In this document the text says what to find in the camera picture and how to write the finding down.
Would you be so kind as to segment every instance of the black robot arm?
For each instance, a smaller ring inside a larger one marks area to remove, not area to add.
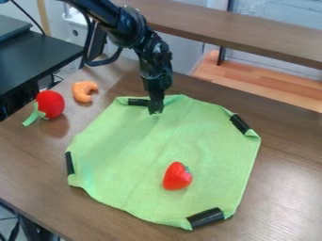
[[[161,113],[165,91],[172,85],[172,54],[169,46],[146,25],[137,9],[117,7],[108,0],[62,0],[98,22],[120,48],[133,49],[139,59],[150,114]]]

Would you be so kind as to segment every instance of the green towel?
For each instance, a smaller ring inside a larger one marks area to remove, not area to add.
[[[261,139],[242,134],[220,105],[184,95],[167,96],[164,113],[120,97],[77,135],[71,153],[72,186],[101,203],[144,220],[192,230],[187,217],[219,208],[224,218],[242,199]],[[190,168],[188,188],[167,191],[164,173],[173,161]]]

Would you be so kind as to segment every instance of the black clip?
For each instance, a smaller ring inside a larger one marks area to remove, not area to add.
[[[203,211],[203,212],[198,213],[196,215],[187,217],[186,219],[190,222],[191,227],[194,229],[194,228],[200,227],[200,226],[208,224],[208,223],[222,220],[222,219],[224,219],[224,215],[223,215],[222,211],[220,210],[220,208],[216,207],[213,209]]]
[[[149,100],[143,100],[143,99],[128,99],[127,104],[128,105],[136,105],[136,106],[149,106],[150,101]]]
[[[72,164],[71,152],[66,152],[65,157],[66,157],[67,175],[69,176],[71,174],[75,174],[75,170],[73,169],[73,164]]]
[[[230,121],[243,135],[250,129],[250,127],[237,114],[231,116]]]

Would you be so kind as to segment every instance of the desk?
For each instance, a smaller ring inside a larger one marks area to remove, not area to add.
[[[28,32],[0,43],[0,105],[83,53],[81,46]]]
[[[116,96],[143,96],[136,63],[126,59],[83,68],[55,90],[64,116],[21,125],[31,104],[0,123],[0,199],[73,241],[322,240],[322,118],[313,111],[175,74],[169,93],[221,104],[263,138],[244,198],[233,218],[187,232],[145,222],[102,205],[67,184],[64,152]],[[91,79],[93,104],[77,104],[72,82]]]

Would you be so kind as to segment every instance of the toy strawberry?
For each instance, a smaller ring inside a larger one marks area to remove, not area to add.
[[[188,167],[181,162],[173,162],[168,167],[163,179],[163,187],[167,190],[179,190],[189,186],[192,175]]]

